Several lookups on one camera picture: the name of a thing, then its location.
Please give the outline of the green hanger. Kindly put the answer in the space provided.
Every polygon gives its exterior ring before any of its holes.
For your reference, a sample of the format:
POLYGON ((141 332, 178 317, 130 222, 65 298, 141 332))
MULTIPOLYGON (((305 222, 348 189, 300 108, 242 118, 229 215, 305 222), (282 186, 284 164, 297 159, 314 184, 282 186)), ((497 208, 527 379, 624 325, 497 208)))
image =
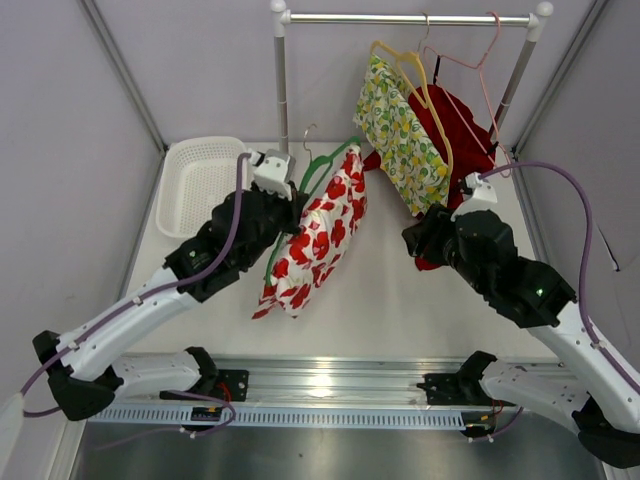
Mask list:
MULTIPOLYGON (((357 136, 351 136, 350 138, 348 138, 345 142, 343 142, 341 145, 339 145, 332 153, 328 154, 328 155, 319 155, 319 156, 315 156, 312 153, 312 150, 307 146, 307 136, 310 132, 310 130, 316 127, 315 123, 312 123, 306 130, 303 136, 303 141, 302 141, 302 147, 303 149, 308 153, 309 156, 309 166, 306 168, 304 175, 302 177, 300 186, 299 186, 299 191, 301 193, 305 193, 308 194, 311 198, 313 198, 315 196, 316 191, 318 190, 318 188, 320 187, 320 185, 322 184, 322 182, 325 180, 325 178, 328 176, 328 174, 332 171, 333 168, 333 163, 336 160, 336 158, 343 152, 345 152, 350 146, 353 145, 357 145, 360 146, 361 145, 361 141, 357 136), (311 182, 311 180, 313 179, 314 175, 317 173, 317 171, 321 168, 324 167, 324 171, 322 172, 320 179, 316 181, 316 183, 310 187, 309 183, 311 182)), ((280 248, 283 246, 285 241, 285 234, 282 233, 275 244, 274 249, 271 252, 271 255, 269 257, 269 260, 267 262, 267 268, 265 271, 265 286, 266 287, 271 287, 272 283, 271 283, 271 271, 272 268, 275 264, 276 261, 276 255, 279 252, 280 248)))

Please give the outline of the red flower print cloth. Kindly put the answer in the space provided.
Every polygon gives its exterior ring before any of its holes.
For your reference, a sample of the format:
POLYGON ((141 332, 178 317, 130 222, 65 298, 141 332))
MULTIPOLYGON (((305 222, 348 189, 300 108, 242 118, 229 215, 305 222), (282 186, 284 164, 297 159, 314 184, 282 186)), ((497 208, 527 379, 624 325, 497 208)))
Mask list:
POLYGON ((275 309, 295 318, 329 279, 345 256, 367 209, 361 147, 350 143, 325 191, 301 216, 300 232, 275 249, 254 320, 275 309))

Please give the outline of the lemon print skirt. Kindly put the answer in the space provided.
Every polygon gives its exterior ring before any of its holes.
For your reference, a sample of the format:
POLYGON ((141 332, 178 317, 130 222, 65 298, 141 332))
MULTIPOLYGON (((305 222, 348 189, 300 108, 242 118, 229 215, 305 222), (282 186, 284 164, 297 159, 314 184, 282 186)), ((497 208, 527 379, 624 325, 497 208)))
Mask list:
POLYGON ((447 204, 450 174, 409 99, 401 75, 371 54, 353 121, 378 153, 381 170, 417 216, 434 204, 447 204))

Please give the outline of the yellow hanger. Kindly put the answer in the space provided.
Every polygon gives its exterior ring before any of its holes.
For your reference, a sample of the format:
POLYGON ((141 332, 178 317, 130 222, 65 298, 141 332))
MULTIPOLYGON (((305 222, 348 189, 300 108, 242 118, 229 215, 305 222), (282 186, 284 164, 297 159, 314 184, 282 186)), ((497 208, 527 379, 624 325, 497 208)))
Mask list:
POLYGON ((372 42, 353 121, 383 154, 393 153, 395 140, 400 142, 402 150, 418 153, 425 149, 428 154, 434 154, 436 157, 426 167, 430 185, 451 179, 453 152, 431 101, 426 73, 416 52, 399 53, 380 40, 372 42), (419 115, 413 110, 413 100, 431 114, 441 141, 439 145, 418 125, 419 115))

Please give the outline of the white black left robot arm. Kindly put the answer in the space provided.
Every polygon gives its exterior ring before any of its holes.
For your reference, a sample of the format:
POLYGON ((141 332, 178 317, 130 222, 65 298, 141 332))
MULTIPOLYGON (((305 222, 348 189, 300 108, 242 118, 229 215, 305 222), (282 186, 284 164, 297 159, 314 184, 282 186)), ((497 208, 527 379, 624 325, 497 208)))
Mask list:
POLYGON ((299 232, 308 199, 303 192, 286 199, 256 186, 231 193, 141 288, 74 331, 38 334, 33 345, 57 410, 79 421, 121 397, 209 398, 219 370, 202 347, 137 361, 122 355, 166 321, 238 281, 281 234, 299 232))

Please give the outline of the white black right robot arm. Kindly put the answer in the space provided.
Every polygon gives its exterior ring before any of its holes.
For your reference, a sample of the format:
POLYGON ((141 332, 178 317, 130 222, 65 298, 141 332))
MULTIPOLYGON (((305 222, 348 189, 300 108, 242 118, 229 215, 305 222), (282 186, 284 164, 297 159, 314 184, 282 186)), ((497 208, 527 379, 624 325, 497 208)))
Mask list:
POLYGON ((441 387, 421 389, 444 404, 502 400, 563 426, 602 462, 639 464, 639 373, 581 315, 577 295, 551 266, 520 256, 513 232, 490 210, 456 215, 432 206, 402 237, 412 257, 455 270, 500 316, 544 343, 578 380, 555 383, 476 351, 441 387))

